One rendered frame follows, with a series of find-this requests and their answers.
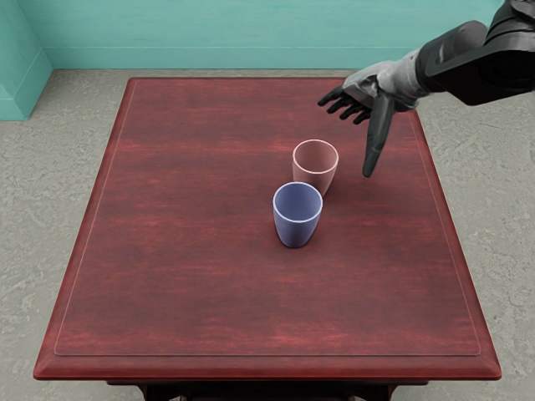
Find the blue cup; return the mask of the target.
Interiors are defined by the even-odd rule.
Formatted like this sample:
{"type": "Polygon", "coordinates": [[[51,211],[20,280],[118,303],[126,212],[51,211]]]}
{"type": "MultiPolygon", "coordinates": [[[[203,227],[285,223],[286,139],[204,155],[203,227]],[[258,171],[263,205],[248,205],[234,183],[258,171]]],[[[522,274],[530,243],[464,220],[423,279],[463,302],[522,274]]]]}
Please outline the blue cup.
{"type": "Polygon", "coordinates": [[[273,218],[280,241],[287,247],[304,246],[314,233],[323,209],[323,197],[304,182],[280,186],[273,196],[273,218]]]}

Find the pink cup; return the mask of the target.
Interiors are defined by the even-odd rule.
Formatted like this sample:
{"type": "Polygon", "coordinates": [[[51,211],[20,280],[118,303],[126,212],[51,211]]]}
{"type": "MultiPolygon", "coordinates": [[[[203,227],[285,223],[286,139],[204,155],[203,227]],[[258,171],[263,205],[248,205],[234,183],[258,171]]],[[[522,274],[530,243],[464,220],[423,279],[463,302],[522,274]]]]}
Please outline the pink cup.
{"type": "Polygon", "coordinates": [[[325,196],[338,163],[338,151],[329,142],[305,140],[293,150],[293,180],[308,183],[325,196]]]}

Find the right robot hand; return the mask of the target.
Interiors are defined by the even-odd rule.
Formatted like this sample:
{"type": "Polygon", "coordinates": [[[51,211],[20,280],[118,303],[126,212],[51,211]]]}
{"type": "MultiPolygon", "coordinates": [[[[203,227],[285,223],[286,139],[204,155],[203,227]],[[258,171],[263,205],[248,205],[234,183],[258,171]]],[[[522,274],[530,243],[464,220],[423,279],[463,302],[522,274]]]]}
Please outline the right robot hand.
{"type": "Polygon", "coordinates": [[[340,111],[341,120],[353,117],[355,125],[369,122],[362,168],[366,178],[375,170],[394,114],[415,109],[420,99],[431,94],[417,77],[419,52],[414,50],[399,61],[384,61],[361,69],[317,102],[329,114],[340,111]]]}

